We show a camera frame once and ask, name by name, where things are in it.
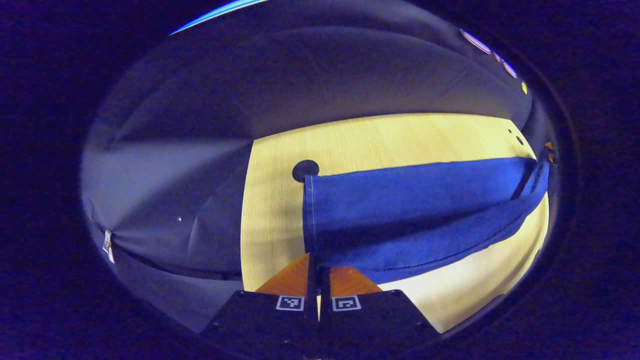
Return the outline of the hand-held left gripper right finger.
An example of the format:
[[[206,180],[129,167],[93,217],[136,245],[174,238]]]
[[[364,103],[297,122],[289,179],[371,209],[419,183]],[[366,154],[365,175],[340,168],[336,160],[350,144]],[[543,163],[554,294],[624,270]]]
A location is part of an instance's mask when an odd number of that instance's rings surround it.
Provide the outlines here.
[[[442,341],[403,291],[384,291],[355,268],[323,268],[320,287],[323,360],[422,360]]]

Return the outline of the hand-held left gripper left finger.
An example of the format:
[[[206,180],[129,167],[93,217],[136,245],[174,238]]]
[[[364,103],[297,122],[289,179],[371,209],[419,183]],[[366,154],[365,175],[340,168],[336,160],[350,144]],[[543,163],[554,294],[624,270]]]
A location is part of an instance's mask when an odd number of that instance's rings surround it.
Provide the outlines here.
[[[234,292],[200,332],[233,360],[315,360],[319,301],[314,256],[284,266],[258,289]]]

